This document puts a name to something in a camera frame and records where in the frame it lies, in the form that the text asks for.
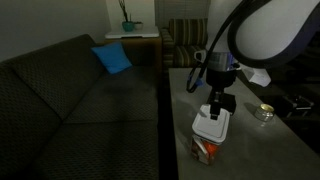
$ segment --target striped armchair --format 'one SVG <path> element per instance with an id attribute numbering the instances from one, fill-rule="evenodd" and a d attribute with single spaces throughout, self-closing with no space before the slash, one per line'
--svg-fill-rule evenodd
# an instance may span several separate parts
<path id="1" fill-rule="evenodd" d="M 168 68 L 188 68 L 196 63 L 194 52 L 205 49 L 207 43 L 207 19 L 170 19 L 169 27 L 160 32 L 163 75 L 168 78 Z"/>

